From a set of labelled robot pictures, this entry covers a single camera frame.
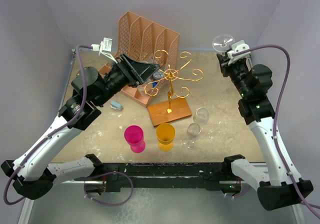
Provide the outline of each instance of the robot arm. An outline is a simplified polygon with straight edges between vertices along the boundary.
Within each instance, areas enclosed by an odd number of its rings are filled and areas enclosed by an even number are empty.
[[[267,97],[268,89],[273,84],[272,71],[262,64],[247,65],[247,61],[251,63],[250,52],[233,56],[234,53],[248,49],[249,46],[242,40],[232,44],[225,53],[217,54],[217,58],[222,75],[231,78],[241,95],[238,102],[239,112],[258,141],[268,168],[268,175],[257,170],[241,155],[226,157],[224,162],[230,172],[242,178],[257,191],[262,206],[270,211],[298,204],[301,200],[274,141],[275,111]],[[275,138],[277,138],[279,149],[290,165],[294,181],[299,186],[302,195],[306,197],[313,191],[313,186],[310,180],[301,178],[289,157],[278,127],[276,133]]]
[[[112,69],[102,77],[94,67],[84,68],[87,90],[86,102],[76,120],[54,135],[49,136],[49,133],[68,123],[79,111],[84,92],[81,72],[78,72],[77,77],[71,83],[73,87],[72,97],[58,111],[57,117],[48,130],[21,157],[13,162],[6,160],[2,163],[1,168],[4,173],[8,177],[14,175],[13,187],[20,195],[35,200],[45,195],[53,186],[64,181],[88,177],[99,172],[103,164],[94,154],[88,154],[79,160],[67,163],[50,162],[68,142],[84,131],[101,114],[96,106],[102,107],[126,85],[137,87],[143,84],[160,68],[158,64],[132,60],[126,54],[121,54],[114,59],[108,53],[110,46],[104,45],[106,41],[108,40],[105,38],[101,43],[103,47],[93,46],[93,50],[99,51],[99,55],[102,54],[113,61]],[[45,142],[21,166],[22,160],[44,138],[46,138]]]

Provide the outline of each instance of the white wall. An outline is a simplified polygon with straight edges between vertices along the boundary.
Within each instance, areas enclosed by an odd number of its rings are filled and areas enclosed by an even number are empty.
[[[291,57],[291,70],[282,98],[279,129],[294,164],[314,192],[307,198],[320,205],[320,0],[281,0],[257,44],[277,44]],[[257,50],[256,64],[273,71],[269,97],[273,104],[285,74],[286,58],[279,50]],[[318,223],[309,211],[306,223]]]
[[[280,0],[47,0],[72,47],[118,46],[118,20],[132,11],[181,34],[180,49],[212,50],[213,38],[230,33],[249,45],[258,40]]]
[[[0,163],[28,150],[56,116],[71,56],[46,0],[0,0]],[[1,192],[7,180],[0,171]],[[0,223],[18,223],[22,204],[0,200]]]

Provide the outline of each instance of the pink cup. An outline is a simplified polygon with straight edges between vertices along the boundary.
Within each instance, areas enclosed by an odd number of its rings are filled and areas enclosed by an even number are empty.
[[[124,131],[124,139],[134,153],[142,153],[146,148],[144,131],[140,126],[131,125]]]

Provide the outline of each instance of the cable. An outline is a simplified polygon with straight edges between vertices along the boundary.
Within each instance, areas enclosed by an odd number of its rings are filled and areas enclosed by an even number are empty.
[[[105,191],[105,188],[101,188],[100,186],[96,185],[96,184],[87,184],[88,186],[92,186],[95,187],[99,190],[99,193],[103,193]]]
[[[9,177],[9,180],[6,183],[4,191],[3,191],[3,201],[7,205],[17,204],[17,203],[21,202],[25,198],[23,196],[23,197],[19,198],[16,201],[10,202],[8,200],[8,190],[9,190],[10,184],[13,181],[14,177],[19,173],[19,171],[22,169],[22,167],[25,165],[25,163],[28,161],[28,159],[39,149],[39,147],[41,147],[47,141],[48,138],[52,137],[52,135],[56,134],[57,132],[61,131],[65,127],[67,127],[70,124],[72,124],[79,117],[79,115],[81,114],[81,112],[83,111],[83,109],[85,107],[86,99],[87,99],[87,82],[86,82],[86,77],[85,77],[84,65],[83,65],[81,57],[80,57],[80,48],[92,49],[92,47],[91,46],[86,46],[86,45],[77,45],[76,48],[75,48],[75,56],[77,57],[77,59],[79,61],[80,72],[81,72],[81,75],[82,75],[82,83],[83,83],[83,96],[82,96],[82,102],[81,102],[80,109],[74,115],[74,117],[71,118],[67,123],[65,123],[64,125],[58,127],[57,129],[54,129],[45,138],[43,138],[41,141],[39,141],[39,143],[25,156],[25,158],[20,163],[20,166],[18,166],[14,170],[14,172]]]
[[[85,198],[89,198],[90,200],[92,200],[92,201],[94,201],[96,203],[99,203],[99,204],[102,204],[102,205],[105,205],[105,206],[109,206],[109,207],[117,207],[117,206],[125,204],[127,201],[129,201],[129,199],[131,198],[132,194],[134,193],[134,184],[133,184],[132,180],[130,179],[130,177],[128,175],[126,175],[125,173],[119,172],[119,171],[112,171],[112,172],[107,172],[107,173],[104,173],[104,174],[101,174],[101,175],[89,176],[89,177],[86,177],[85,179],[86,180],[90,180],[90,179],[100,178],[100,177],[104,177],[104,176],[111,175],[111,174],[119,174],[119,175],[122,175],[122,176],[126,177],[129,180],[130,185],[131,185],[131,192],[130,192],[130,195],[128,196],[127,199],[125,199],[124,201],[121,201],[119,203],[108,203],[108,202],[104,202],[104,201],[101,201],[101,200],[97,200],[97,199],[93,198],[92,196],[90,196],[88,194],[88,192],[86,191],[86,185],[83,185],[83,190],[84,190],[84,194],[85,194],[84,197]]]
[[[107,177],[107,176],[104,175],[103,178],[102,178],[102,185],[103,185],[104,190],[106,190],[106,188],[107,188],[106,177]]]
[[[250,189],[250,185],[248,185],[246,189],[244,189],[242,192],[239,192],[238,194],[233,194],[233,195],[228,195],[227,193],[223,193],[222,191],[221,192],[225,197],[235,199],[235,198],[242,197],[244,194],[246,194],[249,191],[249,189]]]
[[[309,205],[310,205],[311,207],[313,207],[313,208],[320,209],[320,205],[315,205],[315,204],[310,204],[310,203],[309,203]]]
[[[252,51],[255,51],[255,50],[258,50],[258,49],[263,49],[263,48],[276,48],[276,49],[279,49],[281,51],[283,51],[283,53],[285,54],[285,57],[286,57],[286,60],[287,60],[287,64],[286,64],[286,71],[285,71],[285,75],[284,75],[284,80],[283,80],[283,83],[282,83],[282,87],[281,87],[281,90],[280,90],[280,93],[279,93],[279,97],[278,97],[278,100],[276,102],[276,108],[275,108],[275,113],[274,113],[274,120],[273,120],[273,140],[274,140],[274,144],[275,144],[275,148],[285,166],[285,169],[292,181],[292,184],[294,186],[294,189],[296,191],[296,193],[298,194],[299,198],[301,199],[301,201],[303,202],[304,205],[306,205],[306,207],[318,218],[320,219],[320,214],[316,212],[316,210],[314,210],[312,208],[315,207],[316,205],[314,204],[309,204],[307,202],[307,200],[302,196],[302,193],[300,192],[299,190],[299,187],[295,181],[295,178],[291,173],[291,170],[290,170],[290,167],[284,157],[284,155],[282,154],[281,150],[280,150],[280,147],[279,147],[279,143],[278,143],[278,140],[276,138],[277,136],[277,122],[278,122],[278,114],[279,114],[279,108],[280,108],[280,103],[281,103],[281,99],[282,99],[282,96],[284,94],[284,90],[285,90],[285,87],[286,87],[286,83],[287,83],[287,80],[288,80],[288,76],[289,76],[289,71],[290,71],[290,56],[289,56],[289,53],[287,52],[286,49],[284,49],[283,47],[279,46],[279,45],[273,45],[273,44],[267,44],[267,45],[260,45],[260,46],[256,46],[256,47],[253,47],[253,48],[249,48],[247,50],[244,50],[244,51],[240,51],[238,53],[235,53],[233,54],[232,56],[233,57],[236,57],[236,56],[239,56],[241,54],[244,54],[244,53],[247,53],[247,52],[252,52]]]

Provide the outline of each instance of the orange plastic cup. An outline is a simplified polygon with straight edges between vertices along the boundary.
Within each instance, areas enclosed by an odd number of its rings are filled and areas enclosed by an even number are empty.
[[[169,123],[162,123],[156,128],[156,138],[158,139],[159,148],[168,152],[174,147],[176,129]]]

